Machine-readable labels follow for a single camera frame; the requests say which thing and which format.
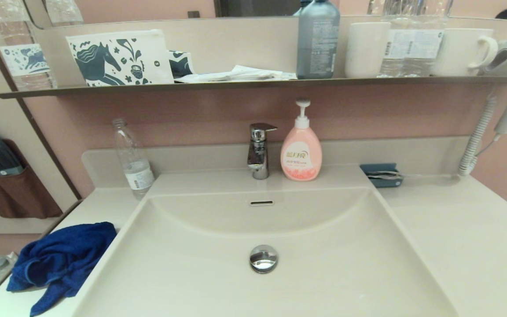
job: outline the pink soap bottle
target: pink soap bottle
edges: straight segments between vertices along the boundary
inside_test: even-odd
[[[287,178],[294,181],[311,181],[318,176],[322,167],[322,146],[310,120],[304,115],[310,100],[297,98],[300,116],[294,121],[294,128],[289,132],[281,149],[281,167]]]

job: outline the faucet handle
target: faucet handle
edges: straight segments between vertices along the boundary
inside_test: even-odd
[[[265,133],[276,130],[276,126],[258,122],[250,125],[250,137],[254,142],[263,142],[266,140]]]

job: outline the faucet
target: faucet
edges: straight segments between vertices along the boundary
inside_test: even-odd
[[[248,167],[253,170],[253,178],[255,179],[266,179],[269,177],[267,138],[265,137],[265,133],[276,129],[276,126],[264,123],[250,125]]]

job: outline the bottle label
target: bottle label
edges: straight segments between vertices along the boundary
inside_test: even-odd
[[[125,173],[125,176],[129,181],[130,188],[134,190],[146,189],[154,183],[154,175],[151,169],[145,169],[138,173]]]
[[[1,46],[0,50],[13,77],[50,72],[39,44]]]
[[[287,147],[283,155],[282,168],[290,176],[297,179],[309,179],[316,174],[310,160],[308,144],[294,142]]]
[[[407,58],[435,59],[443,39],[443,30],[414,30]]]
[[[333,19],[314,21],[310,54],[311,74],[326,74],[334,71],[338,34],[339,26],[334,26]]]
[[[408,48],[414,38],[414,30],[390,30],[386,43],[386,59],[403,59],[408,54]]]

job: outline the white sink basin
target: white sink basin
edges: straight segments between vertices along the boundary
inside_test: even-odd
[[[83,286],[75,316],[456,317],[396,216],[362,182],[149,197]],[[262,244],[279,254],[264,275],[249,263]]]

